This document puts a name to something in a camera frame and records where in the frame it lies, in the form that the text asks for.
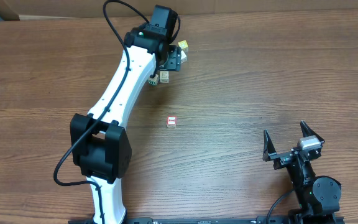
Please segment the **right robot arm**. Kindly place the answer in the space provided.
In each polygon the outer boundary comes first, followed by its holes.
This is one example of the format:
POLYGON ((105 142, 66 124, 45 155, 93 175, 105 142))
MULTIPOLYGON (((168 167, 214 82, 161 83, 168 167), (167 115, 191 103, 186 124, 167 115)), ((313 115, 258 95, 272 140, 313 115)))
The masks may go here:
POLYGON ((264 130, 263 160, 272 161, 275 170, 286 168, 293 188, 279 197, 270 207, 265 223, 343 223, 336 217, 340 211, 341 183, 336 179, 317 176, 311 161, 321 157, 325 140, 304 121, 300 122, 303 137, 289 152, 277 153, 267 130, 264 130), (274 208, 291 193, 295 193, 299 208, 287 217, 273 217, 274 208))

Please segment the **red I block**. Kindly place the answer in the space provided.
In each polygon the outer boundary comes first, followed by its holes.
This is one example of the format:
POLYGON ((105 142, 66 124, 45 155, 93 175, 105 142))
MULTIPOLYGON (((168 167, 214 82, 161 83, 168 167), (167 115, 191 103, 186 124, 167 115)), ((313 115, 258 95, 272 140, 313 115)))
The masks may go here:
POLYGON ((176 116, 168 116, 167 117, 167 127, 175 128, 177 126, 177 117, 176 116))

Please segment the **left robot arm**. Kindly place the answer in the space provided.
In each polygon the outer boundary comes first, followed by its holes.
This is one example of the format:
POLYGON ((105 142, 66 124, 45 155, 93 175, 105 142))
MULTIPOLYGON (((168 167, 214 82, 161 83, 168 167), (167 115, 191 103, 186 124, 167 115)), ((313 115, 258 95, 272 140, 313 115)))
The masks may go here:
POLYGON ((122 178, 132 156, 127 122, 146 83, 156 85, 159 71, 180 70, 181 48, 173 44, 179 30, 178 14, 156 5, 150 19, 118 38, 122 58, 98 102, 86 115, 75 114, 71 119, 68 153, 93 194, 94 215, 88 223, 126 220, 122 178))

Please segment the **white green picture block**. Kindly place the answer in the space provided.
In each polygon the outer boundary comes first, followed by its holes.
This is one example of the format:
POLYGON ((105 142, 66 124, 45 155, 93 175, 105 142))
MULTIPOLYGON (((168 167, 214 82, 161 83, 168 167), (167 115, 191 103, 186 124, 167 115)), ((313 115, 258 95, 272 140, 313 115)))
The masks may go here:
POLYGON ((149 76, 149 78, 147 79, 147 82, 150 85, 157 86, 159 83, 159 75, 154 74, 154 75, 149 76))

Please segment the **white blue picture block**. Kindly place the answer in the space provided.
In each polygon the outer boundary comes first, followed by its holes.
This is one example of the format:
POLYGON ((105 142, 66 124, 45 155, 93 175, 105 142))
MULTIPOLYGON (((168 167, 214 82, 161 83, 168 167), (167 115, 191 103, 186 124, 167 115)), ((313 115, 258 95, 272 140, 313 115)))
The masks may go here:
POLYGON ((160 71, 159 80, 160 83, 168 83, 170 81, 169 71, 160 71))

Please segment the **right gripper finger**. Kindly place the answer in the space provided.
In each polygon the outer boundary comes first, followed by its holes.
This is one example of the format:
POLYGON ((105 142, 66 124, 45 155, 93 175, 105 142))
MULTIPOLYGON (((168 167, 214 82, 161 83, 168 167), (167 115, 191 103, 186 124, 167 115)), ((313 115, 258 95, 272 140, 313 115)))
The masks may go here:
POLYGON ((314 132, 307 124, 304 120, 300 121, 300 127, 301 127, 301 131, 303 134, 303 137, 310 137, 310 136, 316 136, 316 138, 320 141, 321 144, 324 144, 324 139, 317 134, 316 132, 314 132))
POLYGON ((264 150, 263 150, 263 161, 271 161, 272 157, 277 154, 275 147, 273 145, 272 139, 268 131, 264 130, 264 150))

